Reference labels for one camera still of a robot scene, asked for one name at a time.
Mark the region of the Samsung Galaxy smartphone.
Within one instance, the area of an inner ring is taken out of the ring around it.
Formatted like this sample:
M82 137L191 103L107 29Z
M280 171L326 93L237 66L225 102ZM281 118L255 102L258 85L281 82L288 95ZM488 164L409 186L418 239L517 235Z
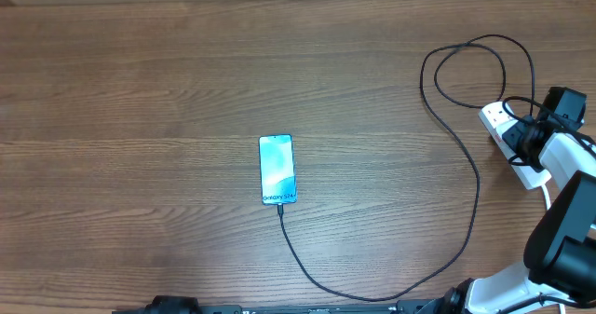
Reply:
M297 201L297 184L290 134L261 136L258 140L262 202L264 205Z

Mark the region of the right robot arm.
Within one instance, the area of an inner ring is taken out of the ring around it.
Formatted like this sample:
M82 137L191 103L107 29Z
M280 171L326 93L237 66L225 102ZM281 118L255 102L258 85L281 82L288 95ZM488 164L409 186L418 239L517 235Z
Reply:
M523 258L491 277L470 279L424 306L428 313L528 313L595 306L595 142L579 133L587 96L553 87L536 116L499 101L479 117L528 189L553 180L560 192L529 237Z

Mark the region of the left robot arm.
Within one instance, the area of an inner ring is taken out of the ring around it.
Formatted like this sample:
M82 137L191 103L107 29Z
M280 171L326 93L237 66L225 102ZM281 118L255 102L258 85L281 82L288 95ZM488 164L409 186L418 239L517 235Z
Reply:
M202 314L194 297L158 295L145 307L116 310L113 314Z

